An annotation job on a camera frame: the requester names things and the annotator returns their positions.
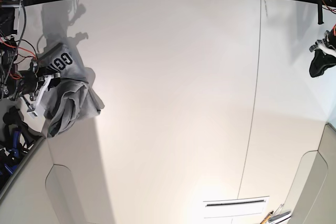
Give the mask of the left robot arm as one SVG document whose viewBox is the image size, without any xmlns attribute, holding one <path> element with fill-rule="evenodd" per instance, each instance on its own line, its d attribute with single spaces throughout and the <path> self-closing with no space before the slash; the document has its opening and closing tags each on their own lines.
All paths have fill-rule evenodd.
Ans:
<svg viewBox="0 0 336 224">
<path fill-rule="evenodd" d="M 323 24 L 323 11 L 335 14 L 335 0 L 316 0 L 318 24 Z M 309 67 L 310 77 L 316 78 L 324 74 L 327 69 L 335 67 L 335 26 L 324 32 L 323 38 L 310 46 L 309 51 L 314 54 Z"/>
</svg>

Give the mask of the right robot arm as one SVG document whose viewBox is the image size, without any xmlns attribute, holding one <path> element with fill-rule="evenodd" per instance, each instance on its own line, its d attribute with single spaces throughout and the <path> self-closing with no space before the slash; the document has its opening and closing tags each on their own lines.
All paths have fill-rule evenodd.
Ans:
<svg viewBox="0 0 336 224">
<path fill-rule="evenodd" d="M 27 26 L 23 0 L 1 0 L 1 99 L 32 102 L 58 85 L 60 73 L 48 70 L 38 58 L 35 48 L 21 46 Z"/>
</svg>

